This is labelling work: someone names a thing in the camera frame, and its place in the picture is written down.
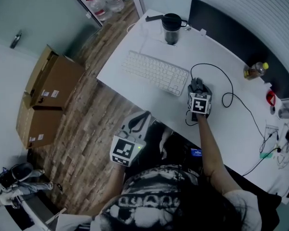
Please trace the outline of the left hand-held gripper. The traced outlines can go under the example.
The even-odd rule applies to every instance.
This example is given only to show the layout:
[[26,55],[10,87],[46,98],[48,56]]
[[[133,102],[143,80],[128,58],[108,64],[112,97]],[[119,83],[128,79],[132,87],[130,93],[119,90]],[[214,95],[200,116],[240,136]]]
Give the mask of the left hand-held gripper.
[[[135,112],[125,118],[122,129],[133,132],[136,136],[144,136],[151,119],[148,111]],[[110,160],[114,163],[130,167],[146,142],[124,130],[119,130],[113,137],[110,148]]]

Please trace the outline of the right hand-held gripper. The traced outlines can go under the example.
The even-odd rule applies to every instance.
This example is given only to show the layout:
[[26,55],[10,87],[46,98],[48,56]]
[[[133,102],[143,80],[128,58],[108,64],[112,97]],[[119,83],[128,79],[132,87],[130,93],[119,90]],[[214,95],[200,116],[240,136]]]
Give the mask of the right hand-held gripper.
[[192,84],[188,87],[188,109],[191,112],[192,118],[197,118],[197,114],[204,115],[208,117],[210,115],[211,109],[211,90],[210,88],[203,84],[203,94],[194,93]]

